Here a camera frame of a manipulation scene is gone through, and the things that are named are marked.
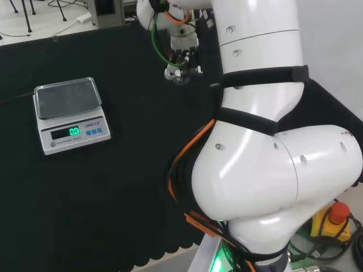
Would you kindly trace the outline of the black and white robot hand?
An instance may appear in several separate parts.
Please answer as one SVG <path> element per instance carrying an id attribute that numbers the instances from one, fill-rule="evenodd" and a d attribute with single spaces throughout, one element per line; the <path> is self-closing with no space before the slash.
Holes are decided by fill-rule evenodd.
<path id="1" fill-rule="evenodd" d="M 164 76 L 175 84 L 187 84 L 192 77 L 202 74 L 199 61 L 199 39 L 193 24 L 179 25 L 168 30 L 171 50 Z"/>

